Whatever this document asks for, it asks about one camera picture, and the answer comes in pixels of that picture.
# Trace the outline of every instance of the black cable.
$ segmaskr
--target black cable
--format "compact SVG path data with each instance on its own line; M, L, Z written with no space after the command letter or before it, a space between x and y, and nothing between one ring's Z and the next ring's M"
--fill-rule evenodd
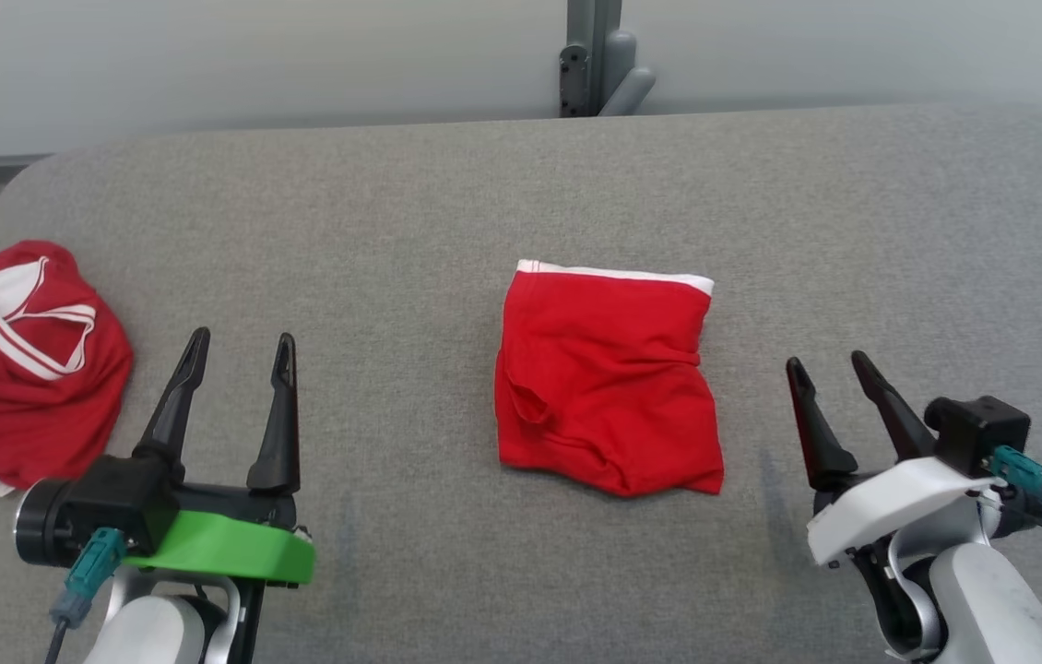
M58 653L61 651L61 639L66 638L70 620L58 620L58 626L53 628L53 639L50 639L50 650L45 651L45 664L57 664Z
M979 497L981 496L979 492L967 492L967 494L969 496L972 496L972 497ZM993 508L996 508L997 510L1000 510L1001 513L1012 512L1014 514L1017 514L1017 516L1021 516L1023 518L1026 518L1026 520L1034 522L1035 525L1038 525L1039 528L1042 528L1042 518L1040 516L1036 516L1036 514L1031 514L1028 512L1023 512L1023 510L1019 510L1017 508L1012 508L1012 506L1010 506L1010 505L998 503L997 501L985 500L984 505L992 506Z

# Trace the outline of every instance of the gray fabric surface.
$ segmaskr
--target gray fabric surface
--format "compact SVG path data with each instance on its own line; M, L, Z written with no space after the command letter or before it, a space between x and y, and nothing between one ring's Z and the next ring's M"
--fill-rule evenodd
M1042 108L138 140L17 177L0 249L23 238L74 251L137 349L114 452L208 324L189 478L242 484L277 334L296 335L317 580L268 593L256 661L888 661L862 581L809 559L791 354L864 468L893 453L853 348L917 408L1018 404L1042 461ZM722 495L616 500L497 464L518 257L715 278L701 368ZM63 574L17 560L15 508L0 500L0 661L28 663ZM1042 600L1042 532L998 547Z

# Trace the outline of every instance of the gray wall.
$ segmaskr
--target gray wall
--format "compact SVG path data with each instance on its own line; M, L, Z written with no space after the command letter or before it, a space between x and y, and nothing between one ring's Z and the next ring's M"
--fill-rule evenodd
M1042 100L1042 0L627 0L645 113ZM0 155L139 133L550 117L565 0L0 0Z

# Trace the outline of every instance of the teal connector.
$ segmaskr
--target teal connector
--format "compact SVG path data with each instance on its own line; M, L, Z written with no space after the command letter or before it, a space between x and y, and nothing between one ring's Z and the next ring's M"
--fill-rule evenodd
M82 554L67 574L66 589L50 609L54 623L66 621L70 629L77 629L91 612L95 594L104 581L116 574L116 568L128 555L124 535L116 528L99 528L83 546Z
M86 599L95 599L103 581L110 580L116 568L128 556L124 535L116 528L99 528L92 535L82 555L78 556L67 575L67 590Z
M989 471L1014 487L1025 489L1025 492L1031 496L1041 500L1042 505L1042 466L1040 463L1009 445L1000 445L992 453Z

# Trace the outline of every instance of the folded red shorts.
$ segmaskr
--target folded red shorts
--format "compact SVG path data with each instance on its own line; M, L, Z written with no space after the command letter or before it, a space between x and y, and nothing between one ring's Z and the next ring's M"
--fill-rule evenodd
M130 372L124 327L70 252L35 240L0 252L0 495L81 475Z
M517 265L496 358L501 463L621 496L717 494L714 395L698 371L714 281Z

